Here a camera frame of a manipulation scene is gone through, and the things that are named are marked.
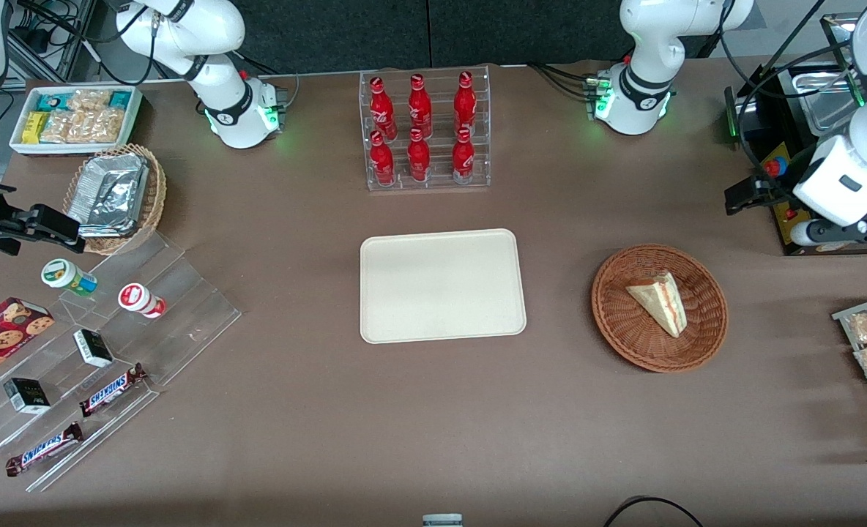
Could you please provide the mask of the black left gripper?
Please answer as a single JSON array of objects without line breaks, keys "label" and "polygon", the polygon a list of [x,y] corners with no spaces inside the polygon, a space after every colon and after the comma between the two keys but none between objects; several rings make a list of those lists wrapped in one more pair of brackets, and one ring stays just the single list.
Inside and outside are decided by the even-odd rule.
[{"label": "black left gripper", "polygon": [[789,208],[800,207],[794,192],[799,180],[797,171],[786,171],[777,177],[753,171],[753,177],[745,177],[724,190],[724,211],[727,216],[734,216],[749,208],[771,208],[782,203]]}]

